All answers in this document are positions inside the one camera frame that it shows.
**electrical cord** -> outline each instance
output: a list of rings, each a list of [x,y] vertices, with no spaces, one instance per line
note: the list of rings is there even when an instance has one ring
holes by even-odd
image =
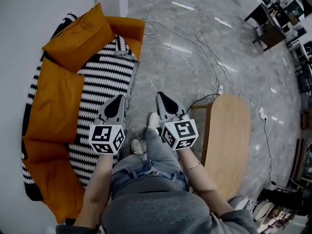
[[[207,96],[203,97],[202,99],[198,99],[198,100],[194,101],[194,102],[189,106],[189,108],[187,109],[186,113],[188,113],[189,109],[190,109],[196,102],[198,102],[198,101],[200,101],[200,100],[203,100],[204,98],[207,98],[208,96],[219,96],[219,94],[207,95]]]
[[[271,182],[271,184],[272,185],[277,185],[277,186],[279,186],[279,187],[283,187],[283,188],[287,188],[287,187],[285,187],[285,186],[281,186],[281,185],[279,185],[279,184],[276,184],[272,179],[271,179],[271,172],[272,172],[272,156],[271,156],[271,151],[270,151],[270,147],[269,147],[269,140],[268,140],[268,134],[267,134],[267,131],[266,131],[266,129],[265,129],[265,126],[267,125],[267,119],[265,118],[265,120],[264,120],[264,132],[265,132],[265,136],[267,137],[267,145],[268,145],[268,149],[269,149],[269,156],[270,156],[270,172],[269,172],[269,180],[270,180],[270,182]]]
[[[248,97],[250,99],[249,106],[250,106],[250,109],[253,110],[253,111],[255,111],[259,107],[260,102],[261,102],[261,106],[260,107],[262,107],[262,105],[263,105],[263,102],[260,99],[251,98],[247,94],[244,94],[244,93],[239,94],[239,97],[242,97],[242,96],[246,96],[246,97]],[[256,104],[257,106],[255,108],[253,108],[252,107],[252,103]]]
[[[267,134],[267,130],[265,129],[265,126],[267,125],[267,119],[264,120],[264,132],[265,132],[265,136],[267,137],[267,145],[268,145],[268,149],[269,149],[269,156],[270,156],[270,172],[269,172],[269,178],[270,178],[270,182],[272,183],[271,180],[271,172],[272,172],[272,156],[271,156],[271,151],[270,151],[270,147],[269,147],[269,138],[268,138],[268,134]]]
[[[161,26],[163,26],[163,27],[165,27],[166,29],[168,29],[171,33],[173,33],[173,34],[175,34],[175,35],[177,35],[177,36],[179,36],[179,37],[181,37],[181,38],[183,38],[183,39],[185,39],[185,40],[188,40],[188,41],[190,41],[190,42],[196,44],[197,46],[199,46],[199,47],[202,49],[202,51],[205,53],[208,62],[212,65],[212,67],[213,67],[213,69],[214,69],[215,76],[210,78],[210,80],[209,80],[210,84],[211,84],[213,87],[217,86],[218,84],[221,84],[220,79],[219,79],[219,77],[218,77],[218,74],[217,74],[217,72],[216,72],[216,69],[215,69],[214,64],[211,62],[211,60],[210,60],[208,54],[206,53],[206,51],[204,50],[204,48],[203,48],[200,44],[198,44],[197,42],[195,42],[195,41],[193,41],[193,40],[191,40],[191,39],[188,39],[188,38],[186,38],[186,37],[180,35],[179,33],[177,33],[177,32],[175,32],[175,31],[171,30],[170,28],[168,28],[167,26],[165,26],[165,25],[162,24],[161,22],[153,21],[153,20],[146,20],[145,22],[146,22],[146,23],[149,23],[149,24],[155,29],[155,31],[156,31],[156,32],[154,32],[153,29],[151,29],[151,28],[149,28],[149,27],[145,27],[146,29],[148,29],[148,30],[151,31],[151,32],[149,32],[149,33],[144,32],[144,34],[145,34],[146,36],[148,36],[148,37],[155,38],[155,37],[158,36],[158,30],[157,30],[157,28],[153,25],[153,23],[158,23],[158,24],[160,24]],[[203,34],[206,43],[204,43],[202,40],[199,39],[199,37],[198,37],[197,34],[196,34],[197,31],[199,31],[199,32],[201,32],[201,33]],[[195,36],[196,36],[196,38],[197,38],[202,44],[204,44],[206,47],[209,48],[210,53],[212,54],[212,56],[213,56],[214,59],[216,60],[213,51],[211,50],[210,46],[208,45],[208,42],[207,42],[207,40],[206,40],[206,37],[205,37],[204,33],[203,33],[202,31],[200,31],[200,30],[196,30],[196,31],[195,31]],[[232,83],[231,83],[230,78],[229,78],[228,75],[227,75],[227,70],[226,70],[226,68],[224,68],[224,67],[222,67],[221,65],[219,65],[218,62],[217,62],[217,64],[218,64],[218,66],[222,69],[222,71],[224,72],[224,74],[225,74],[225,76],[226,76],[226,78],[227,78],[227,80],[228,80],[228,82],[229,82],[229,84],[230,84],[230,86],[231,86],[231,94],[234,94],[233,85],[232,85]]]
[[[158,36],[158,30],[157,30],[157,28],[153,25],[153,23],[158,23],[158,24],[162,25],[164,28],[168,29],[168,30],[169,30],[170,32],[172,32],[173,34],[175,34],[175,35],[177,35],[177,36],[179,36],[179,37],[181,37],[181,38],[183,38],[183,39],[185,39],[185,40],[188,40],[188,41],[190,41],[190,42],[196,44],[197,46],[199,46],[199,47],[202,49],[202,51],[205,53],[205,56],[207,57],[208,62],[212,65],[213,70],[214,70],[214,73],[215,73],[215,76],[214,76],[214,77],[211,77],[210,80],[209,80],[210,84],[211,84],[213,87],[217,86],[218,84],[221,85],[221,81],[220,81],[220,79],[219,79],[219,77],[218,77],[218,74],[217,74],[217,72],[216,72],[215,65],[211,62],[211,60],[210,60],[208,54],[206,53],[206,51],[204,50],[204,48],[203,48],[202,45],[198,44],[197,42],[195,42],[195,41],[193,41],[193,40],[191,40],[191,39],[188,39],[188,38],[186,38],[186,37],[184,37],[184,36],[178,34],[177,32],[174,32],[173,30],[171,30],[170,28],[168,28],[167,26],[165,26],[165,25],[162,24],[161,22],[153,21],[153,20],[146,20],[145,22],[152,26],[152,28],[149,28],[149,27],[145,26],[145,28],[148,29],[148,30],[150,31],[150,32],[144,32],[144,34],[145,34],[146,36],[148,36],[148,37],[155,38],[155,37]],[[204,41],[200,39],[200,36],[197,35],[197,32],[200,32],[200,33],[202,34],[202,36],[203,36],[203,38],[204,38]],[[222,61],[222,60],[213,52],[213,50],[211,49],[211,47],[210,47],[210,45],[209,45],[209,43],[208,43],[208,41],[207,41],[207,39],[206,39],[206,36],[205,36],[204,32],[201,31],[201,30],[195,30],[195,36],[196,36],[197,40],[200,41],[200,43],[202,43],[204,46],[206,46],[206,47],[208,48],[210,54],[213,56],[214,60],[216,61],[217,65],[218,65],[218,67],[221,68],[221,70],[222,70],[223,73],[225,74],[225,76],[226,76],[226,78],[227,78],[227,80],[228,80],[228,82],[229,82],[229,84],[230,84],[230,87],[231,87],[231,92],[230,92],[230,93],[231,93],[232,95],[234,95],[233,80],[232,80],[232,78],[231,78],[231,76],[230,76],[230,74],[229,74],[229,72],[228,72],[228,70],[227,70],[225,64],[223,63],[223,61]],[[217,92],[219,92],[219,90],[220,90],[219,87],[218,87],[218,88],[215,88],[215,89],[213,90],[213,94],[212,94],[212,95],[214,96],[215,99],[216,99],[215,95],[219,95],[219,94],[217,93]],[[248,98],[250,99],[250,104],[249,104],[249,106],[250,106],[251,110],[253,110],[253,111],[255,111],[255,110],[259,107],[260,102],[261,102],[261,107],[262,107],[262,105],[263,105],[263,102],[262,102],[261,99],[251,98],[250,96],[248,96],[248,95],[246,95],[246,94],[244,94],[244,93],[241,93],[239,96],[240,96],[240,97],[246,96],[246,97],[248,97]]]

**gray marble floor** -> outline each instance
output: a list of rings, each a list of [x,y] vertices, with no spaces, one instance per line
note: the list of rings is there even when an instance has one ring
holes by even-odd
[[[259,43],[254,45],[254,29],[244,22],[237,0],[182,0],[194,5],[193,11],[174,5],[173,1],[179,0],[129,0],[129,17],[159,21],[196,42],[195,30],[204,32],[215,54],[228,67],[235,95],[245,93],[263,101],[269,118],[266,129],[273,158],[272,180],[285,185],[300,133],[298,112],[301,105],[294,66],[285,44],[280,43],[265,53]],[[215,17],[226,21],[232,28],[221,24]],[[126,116],[128,140],[134,137],[143,140],[148,115],[156,111],[157,91],[175,95],[188,107],[215,89],[209,82],[215,74],[203,51],[161,25],[156,27],[159,31],[156,38],[144,37],[141,65]],[[225,93],[230,93],[230,85],[222,70],[216,68],[216,71]],[[210,97],[201,103],[212,100]],[[249,99],[245,98],[245,101],[249,106]],[[264,122],[258,116],[258,109],[250,112],[250,155],[239,193],[257,197],[263,187],[269,186],[270,158]],[[198,110],[193,117],[200,133],[194,152],[200,156],[204,112]]]

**person's arm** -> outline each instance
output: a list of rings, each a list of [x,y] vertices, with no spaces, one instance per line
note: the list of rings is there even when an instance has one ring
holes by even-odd
[[[100,223],[111,185],[113,155],[99,156],[92,177],[83,196],[83,206],[74,226],[94,229]]]
[[[202,164],[193,167],[199,161],[190,148],[177,150],[184,172],[190,185],[198,195],[206,202],[210,210],[218,217],[233,211],[233,208],[225,201],[217,191],[215,182],[208,176]]]

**white cable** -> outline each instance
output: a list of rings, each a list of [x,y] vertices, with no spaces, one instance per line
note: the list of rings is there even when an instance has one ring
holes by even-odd
[[[215,95],[216,94],[219,94],[219,92],[220,92],[220,88],[216,88],[214,91],[213,91],[213,97],[216,99],[216,97],[215,97]]]
[[[260,107],[262,107],[262,105],[263,105],[263,102],[262,102],[262,100],[260,100],[260,99],[251,98],[251,97],[249,97],[247,94],[244,94],[244,93],[239,94],[239,97],[242,97],[242,96],[246,96],[246,97],[248,97],[248,98],[250,99],[249,106],[250,106],[250,109],[253,110],[253,111],[255,111],[255,110],[259,107],[259,103],[260,103],[260,102],[261,102],[261,106],[260,106]]]
[[[177,32],[172,31],[171,29],[169,29],[167,26],[165,26],[165,25],[162,24],[161,22],[152,21],[152,20],[147,20],[147,21],[145,21],[145,22],[147,22],[147,23],[149,23],[150,25],[152,25],[154,29],[156,29],[156,27],[152,24],[152,22],[158,23],[158,24],[162,25],[163,27],[165,27],[166,29],[168,29],[170,32],[176,34],[177,36],[179,36],[179,37],[181,37],[181,38],[183,38],[183,39],[186,39],[186,40],[188,40],[188,41],[190,41],[190,42],[196,44],[197,46],[199,46],[199,47],[202,49],[202,51],[205,53],[208,62],[210,62],[210,64],[212,65],[212,67],[213,67],[213,69],[214,69],[215,77],[211,77],[211,78],[210,78],[210,80],[209,80],[210,84],[211,84],[213,87],[217,86],[218,83],[221,84],[221,82],[220,82],[220,80],[219,80],[219,78],[218,78],[218,74],[217,74],[217,72],[216,72],[216,70],[215,70],[214,64],[210,61],[210,59],[209,59],[209,57],[208,57],[206,51],[203,49],[203,47],[202,47],[200,44],[198,44],[197,42],[194,42],[194,41],[192,41],[192,40],[190,40],[190,39],[188,39],[188,38],[186,38],[186,37],[184,37],[184,36],[178,34]],[[157,30],[157,29],[156,29],[156,34],[154,35],[154,32],[153,32],[153,30],[152,30],[151,28],[149,28],[149,27],[145,27],[145,28],[146,28],[146,29],[149,29],[149,30],[151,31],[151,33],[145,33],[145,32],[144,32],[145,35],[147,35],[148,37],[153,37],[153,38],[157,37],[157,35],[158,35],[158,30]]]
[[[173,34],[175,34],[175,35],[177,35],[177,36],[179,36],[179,37],[181,37],[181,38],[183,38],[183,39],[186,39],[186,40],[188,40],[188,41],[190,41],[190,42],[196,44],[197,46],[199,46],[199,47],[202,49],[202,51],[205,53],[208,62],[212,65],[212,67],[213,67],[213,69],[214,69],[215,77],[211,77],[211,78],[210,78],[210,80],[209,80],[210,84],[211,84],[213,87],[217,86],[218,83],[219,83],[219,85],[221,84],[221,81],[220,81],[220,79],[219,79],[219,77],[218,77],[218,74],[217,74],[217,72],[216,72],[216,69],[215,69],[214,64],[210,61],[210,59],[209,59],[209,57],[208,57],[208,54],[206,53],[206,51],[204,50],[204,48],[203,48],[200,44],[198,44],[197,42],[194,42],[193,40],[188,39],[188,38],[186,38],[186,37],[184,37],[184,36],[178,34],[177,32],[172,31],[170,28],[168,28],[167,26],[165,26],[165,25],[162,24],[161,22],[153,21],[153,20],[146,20],[145,22],[146,22],[146,23],[149,23],[149,24],[156,30],[156,33],[155,33],[153,29],[151,29],[151,28],[149,28],[149,27],[145,27],[146,29],[148,29],[148,30],[151,31],[150,33],[144,32],[144,34],[147,35],[148,37],[155,38],[155,37],[158,36],[158,30],[157,30],[156,27],[152,24],[152,22],[154,22],[154,23],[158,23],[158,24],[162,25],[163,27],[165,27],[166,29],[168,29],[168,30],[169,30],[170,32],[172,32]],[[199,31],[199,32],[203,35],[203,37],[204,37],[204,39],[205,39],[205,42],[203,42],[203,41],[198,37],[197,31]],[[228,82],[229,82],[229,84],[230,84],[230,87],[231,87],[231,94],[234,95],[234,87],[233,87],[232,78],[231,78],[231,76],[230,76],[230,74],[229,74],[227,68],[225,67],[225,64],[223,63],[223,61],[221,61],[221,59],[220,59],[220,58],[212,51],[212,49],[210,48],[210,45],[208,44],[208,41],[207,41],[207,39],[206,39],[206,36],[205,36],[204,32],[202,32],[201,30],[195,30],[195,36],[196,36],[197,40],[199,40],[204,46],[206,46],[206,47],[209,49],[209,52],[210,52],[210,54],[213,56],[213,58],[214,58],[214,60],[216,61],[217,65],[218,65],[219,68],[221,68],[221,70],[224,72],[224,74],[225,74],[225,76],[226,76],[226,78],[227,78],[227,80],[228,80]],[[213,91],[213,94],[215,94],[217,90],[219,90],[219,88],[215,88],[214,91]],[[253,110],[253,111],[255,111],[255,110],[259,107],[260,102],[261,102],[261,107],[262,107],[262,105],[263,105],[263,102],[262,102],[261,99],[251,98],[251,97],[249,97],[247,94],[244,94],[244,93],[239,94],[239,97],[242,97],[242,96],[246,96],[246,97],[248,97],[248,98],[250,99],[249,106],[250,106],[250,109]]]

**white wall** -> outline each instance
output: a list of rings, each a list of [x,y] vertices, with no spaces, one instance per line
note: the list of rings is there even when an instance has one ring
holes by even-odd
[[[299,38],[302,44],[307,43],[308,41],[312,40],[312,13],[309,14],[306,18],[302,21],[297,23],[294,27],[295,30],[298,30],[300,26],[304,27],[307,30],[307,33]]]
[[[44,234],[54,215],[31,201],[21,170],[21,128],[28,88],[61,19],[81,15],[95,0],[0,0],[0,230],[3,234]]]

